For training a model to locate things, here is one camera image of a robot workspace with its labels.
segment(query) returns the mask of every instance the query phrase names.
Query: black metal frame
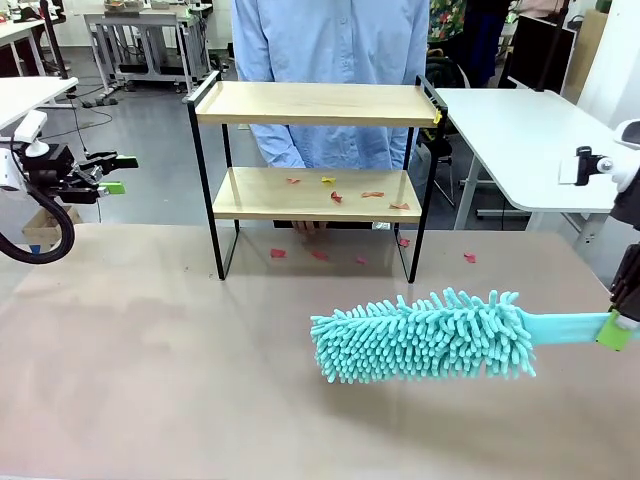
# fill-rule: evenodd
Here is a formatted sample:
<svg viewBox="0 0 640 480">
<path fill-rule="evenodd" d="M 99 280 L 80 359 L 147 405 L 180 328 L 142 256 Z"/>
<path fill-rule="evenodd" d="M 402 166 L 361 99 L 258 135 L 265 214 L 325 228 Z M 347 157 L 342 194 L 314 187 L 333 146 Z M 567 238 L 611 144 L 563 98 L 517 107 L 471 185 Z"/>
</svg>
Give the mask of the black metal frame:
<svg viewBox="0 0 640 480">
<path fill-rule="evenodd" d="M 436 140 L 441 140 L 444 138 L 445 126 L 449 118 L 449 108 L 447 107 L 447 104 L 444 102 L 444 100 L 442 100 L 442 97 L 438 95 L 435 87 L 431 85 L 431 83 L 429 83 L 424 75 L 418 75 L 416 77 L 416 87 L 419 87 L 421 85 L 424 93 L 427 95 L 429 100 L 431 100 L 434 107 L 436 107 L 436 111 L 439 112 L 437 122 L 434 123 L 436 123 Z M 407 147 L 404 152 L 404 164 L 402 165 L 402 169 L 405 171 L 409 168 L 409 160 L 411 160 L 411 155 L 413 153 L 413 136 L 414 128 L 411 127 L 409 128 L 409 134 L 407 135 Z M 411 268 L 409 270 L 407 270 L 409 259 L 406 256 L 404 250 L 405 247 L 400 245 L 400 224 L 396 223 L 393 226 L 393 234 L 395 236 L 396 245 L 398 247 L 400 258 L 402 260 L 402 268 L 404 269 L 404 274 L 410 284 L 416 281 L 418 262 L 420 261 L 420 251 L 422 250 L 422 239 L 424 238 L 424 229 L 427 225 L 427 216 L 429 215 L 429 206 L 431 205 L 431 195 L 433 194 L 437 168 L 438 160 L 432 158 L 431 164 L 429 165 L 429 174 L 427 175 L 427 185 L 424 192 L 424 198 L 422 199 L 422 212 L 420 214 L 420 222 L 418 223 L 418 235 L 416 237 L 416 243 L 413 250 L 413 261 L 411 262 Z"/>
<path fill-rule="evenodd" d="M 200 136 L 200 126 L 198 124 L 198 116 L 196 115 L 196 105 L 202 99 L 203 94 L 213 87 L 216 82 L 222 80 L 222 72 L 214 72 L 193 92 L 187 99 L 187 109 L 189 111 L 189 122 L 191 123 L 191 133 L 196 148 L 196 158 L 198 160 L 198 171 L 200 173 L 200 183 L 202 185 L 202 194 L 204 195 L 204 204 L 207 209 L 207 219 L 209 221 L 209 231 L 211 232 L 211 242 L 213 243 L 213 253 L 216 258 L 216 267 L 218 268 L 218 278 L 224 280 L 229 273 L 233 252 L 238 243 L 238 234 L 240 233 L 240 222 L 234 220 L 235 235 L 231 241 L 231 247 L 227 250 L 224 261 L 222 260 L 222 252 L 220 250 L 220 242 L 218 240 L 218 230 L 216 229 L 216 217 L 213 213 L 213 202 L 211 201 L 211 190 L 209 189 L 209 177 L 207 175 L 207 165 L 204 158 L 204 149 L 202 148 L 202 138 Z M 231 144 L 229 142 L 229 128 L 226 124 L 222 124 L 222 137 L 224 140 L 224 153 L 227 159 L 227 167 L 231 164 Z"/>
<path fill-rule="evenodd" d="M 64 61 L 62 60 L 62 53 L 60 53 L 58 38 L 56 37 L 56 32 L 53 29 L 53 22 L 51 21 L 51 15 L 49 14 L 49 2 L 47 0 L 40 0 L 40 10 L 42 10 L 45 30 L 47 31 L 47 36 L 49 37 L 49 41 L 51 42 L 51 45 L 49 46 L 51 47 L 53 58 L 55 59 L 56 65 L 58 66 L 60 78 L 66 80 L 69 78 L 69 75 L 67 74 L 67 69 L 65 68 Z"/>
<path fill-rule="evenodd" d="M 191 133 L 193 134 L 193 140 L 195 143 L 196 149 L 196 158 L 198 160 L 198 171 L 200 173 L 200 183 L 202 185 L 202 194 L 204 196 L 204 203 L 207 209 L 207 219 L 209 221 L 209 231 L 211 232 L 211 242 L 213 243 L 213 252 L 216 260 L 216 267 L 218 269 L 218 278 L 220 280 L 225 280 L 227 278 L 227 274 L 229 273 L 229 267 L 231 266 L 231 260 L 233 259 L 233 253 L 236 248 L 236 244 L 238 242 L 238 235 L 240 233 L 240 222 L 238 220 L 234 220 L 233 224 L 235 227 L 235 235 L 233 240 L 231 241 L 231 246 L 227 250 L 224 261 L 222 259 L 222 251 L 220 249 L 220 242 L 218 238 L 218 231 L 216 228 L 216 217 L 213 212 L 213 202 L 211 200 L 211 190 L 209 189 L 209 179 L 207 175 L 207 166 L 205 162 L 204 149 L 202 147 L 202 138 L 200 136 L 200 126 L 198 123 L 198 116 L 196 114 L 196 106 L 202 100 L 203 94 L 208 91 L 211 87 L 215 85 L 216 82 L 222 80 L 221 72 L 214 72 L 198 87 L 198 89 L 193 92 L 193 94 L 187 99 L 187 108 L 189 111 L 189 122 L 191 123 Z M 416 87 L 422 85 L 422 88 L 427 95 L 427 97 L 431 100 L 433 105 L 436 107 L 436 110 L 439 112 L 438 121 L 435 122 L 437 124 L 436 130 L 436 139 L 444 138 L 445 125 L 448 119 L 448 107 L 446 103 L 442 100 L 440 95 L 436 92 L 433 85 L 429 83 L 429 81 L 423 76 L 418 75 L 416 77 Z M 404 163 L 402 169 L 407 171 L 409 168 L 409 161 L 411 160 L 411 155 L 413 153 L 413 137 L 415 133 L 415 128 L 410 127 L 407 135 L 407 145 L 404 154 Z M 225 159 L 227 161 L 227 168 L 231 168 L 233 166 L 231 160 L 231 144 L 229 142 L 229 127 L 226 123 L 222 124 L 222 139 L 224 142 L 224 154 Z M 422 213 L 420 215 L 420 222 L 418 223 L 418 236 L 416 238 L 416 243 L 414 247 L 413 253 L 413 261 L 411 263 L 411 268 L 408 270 L 408 259 L 406 258 L 406 254 L 404 251 L 404 247 L 400 245 L 400 224 L 395 223 L 393 226 L 393 234 L 395 236 L 396 244 L 398 246 L 398 251 L 400 252 L 400 258 L 402 259 L 402 267 L 404 269 L 405 275 L 409 283 L 413 283 L 416 279 L 416 273 L 418 271 L 418 261 L 420 260 L 420 251 L 422 249 L 422 239 L 424 237 L 424 229 L 427 223 L 427 216 L 429 214 L 429 205 L 431 203 L 431 195 L 433 193 L 434 183 L 435 183 L 435 175 L 436 168 L 438 167 L 438 162 L 431 161 L 431 165 L 429 166 L 429 174 L 427 176 L 427 185 L 425 190 L 424 199 L 422 200 Z"/>
</svg>

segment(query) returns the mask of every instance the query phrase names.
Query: black shelf leg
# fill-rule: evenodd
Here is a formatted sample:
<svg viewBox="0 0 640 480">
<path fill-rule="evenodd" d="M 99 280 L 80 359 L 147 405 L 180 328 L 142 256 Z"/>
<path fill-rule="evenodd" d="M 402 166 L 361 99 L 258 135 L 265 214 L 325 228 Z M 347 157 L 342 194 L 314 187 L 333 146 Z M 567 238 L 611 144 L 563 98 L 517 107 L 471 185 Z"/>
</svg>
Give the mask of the black shelf leg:
<svg viewBox="0 0 640 480">
<path fill-rule="evenodd" d="M 224 158 L 227 161 L 227 168 L 233 167 L 231 161 L 231 142 L 229 141 L 229 127 L 226 123 L 222 124 L 222 141 L 224 143 Z M 240 231 L 240 222 L 238 220 L 233 221 L 233 226 L 236 229 L 236 233 Z"/>
<path fill-rule="evenodd" d="M 198 116 L 196 115 L 195 102 L 189 100 L 187 102 L 189 111 L 189 122 L 191 123 L 191 133 L 193 134 L 193 142 L 196 148 L 196 158 L 198 160 L 198 172 L 200 173 L 200 184 L 202 186 L 202 194 L 207 209 L 207 220 L 209 221 L 209 231 L 211 233 L 211 242 L 213 244 L 213 253 L 216 259 L 216 267 L 218 269 L 218 278 L 225 280 L 229 273 L 233 253 L 238 242 L 239 225 L 236 223 L 235 235 L 231 243 L 231 247 L 227 251 L 224 262 L 222 260 L 222 252 L 220 250 L 220 241 L 218 238 L 218 230 L 216 229 L 216 217 L 213 213 L 213 202 L 211 200 L 211 190 L 209 189 L 209 178 L 207 176 L 207 166 L 204 158 L 204 150 L 202 148 L 202 137 L 200 136 L 200 128 L 198 126 Z"/>
<path fill-rule="evenodd" d="M 423 85 L 423 89 L 425 94 L 429 97 L 429 99 L 433 102 L 436 110 L 438 112 L 438 119 L 436 120 L 436 139 L 442 140 L 445 134 L 445 126 L 447 124 L 448 119 L 448 107 L 444 103 L 444 100 L 438 95 L 433 85 L 431 85 L 427 79 L 418 75 L 416 77 L 416 86 Z M 407 138 L 407 149 L 404 155 L 404 170 L 407 170 L 409 167 L 409 160 L 411 158 L 411 154 L 413 153 L 413 128 L 409 129 L 409 136 Z M 427 185 L 424 193 L 424 198 L 422 199 L 422 212 L 420 214 L 420 222 L 418 223 L 418 235 L 416 237 L 416 244 L 413 250 L 413 260 L 411 262 L 411 269 L 407 270 L 408 267 L 408 259 L 404 252 L 404 247 L 400 245 L 400 232 L 398 228 L 398 224 L 394 225 L 394 236 L 396 240 L 396 244 L 398 246 L 398 250 L 400 252 L 400 258 L 402 259 L 402 267 L 404 269 L 404 273 L 407 277 L 407 281 L 412 284 L 416 281 L 416 275 L 418 273 L 418 263 L 420 261 L 420 251 L 422 250 L 422 240 L 424 238 L 424 230 L 427 225 L 427 217 L 429 215 L 429 206 L 431 205 L 431 195 L 433 194 L 433 189 L 435 185 L 436 178 L 436 169 L 438 168 L 438 162 L 436 159 L 431 159 L 431 164 L 429 165 L 429 173 L 427 175 Z"/>
</svg>

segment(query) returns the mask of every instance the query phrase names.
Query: microfiber duster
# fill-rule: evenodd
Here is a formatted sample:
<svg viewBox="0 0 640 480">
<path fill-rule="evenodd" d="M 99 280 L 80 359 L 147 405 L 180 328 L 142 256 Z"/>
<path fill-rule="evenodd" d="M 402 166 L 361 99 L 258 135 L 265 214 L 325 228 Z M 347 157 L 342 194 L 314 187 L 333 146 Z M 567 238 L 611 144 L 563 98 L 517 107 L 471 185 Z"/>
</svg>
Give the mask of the microfiber duster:
<svg viewBox="0 0 640 480">
<path fill-rule="evenodd" d="M 313 316 L 316 361 L 329 382 L 399 378 L 535 376 L 534 346 L 594 342 L 609 313 L 531 315 L 513 304 L 518 293 L 495 290 L 488 303 L 452 288 L 445 303 L 389 300 Z M 640 331 L 634 333 L 640 338 Z"/>
</svg>

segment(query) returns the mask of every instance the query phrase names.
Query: beige tabletop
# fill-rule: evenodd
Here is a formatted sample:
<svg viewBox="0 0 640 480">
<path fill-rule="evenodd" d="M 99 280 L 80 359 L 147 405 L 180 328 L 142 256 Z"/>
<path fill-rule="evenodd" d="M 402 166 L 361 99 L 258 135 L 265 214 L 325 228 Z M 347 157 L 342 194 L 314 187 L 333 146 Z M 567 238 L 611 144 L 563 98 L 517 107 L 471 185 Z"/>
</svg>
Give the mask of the beige tabletop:
<svg viewBox="0 0 640 480">
<path fill-rule="evenodd" d="M 206 229 L 77 233 L 66 259 L 34 269 L 0 307 L 0 473 L 637 478 L 635 345 L 539 348 L 538 377 L 517 381 L 330 385 L 313 360 L 309 315 L 397 293 L 511 289 L 532 313 L 605 309 L 605 289 L 559 237 L 429 232 L 409 286 L 389 232 L 302 243 L 248 230 L 226 282 Z"/>
</svg>

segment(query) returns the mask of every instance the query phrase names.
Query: light blue shirt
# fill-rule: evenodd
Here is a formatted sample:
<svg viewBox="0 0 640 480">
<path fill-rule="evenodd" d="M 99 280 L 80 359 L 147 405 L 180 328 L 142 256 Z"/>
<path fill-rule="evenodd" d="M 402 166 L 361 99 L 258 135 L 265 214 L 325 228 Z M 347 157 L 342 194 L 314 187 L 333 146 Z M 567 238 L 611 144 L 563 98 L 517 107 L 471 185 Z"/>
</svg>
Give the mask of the light blue shirt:
<svg viewBox="0 0 640 480">
<path fill-rule="evenodd" d="M 429 0 L 234 0 L 238 76 L 260 82 L 413 85 Z M 402 168 L 406 128 L 252 125 L 272 167 Z"/>
</svg>

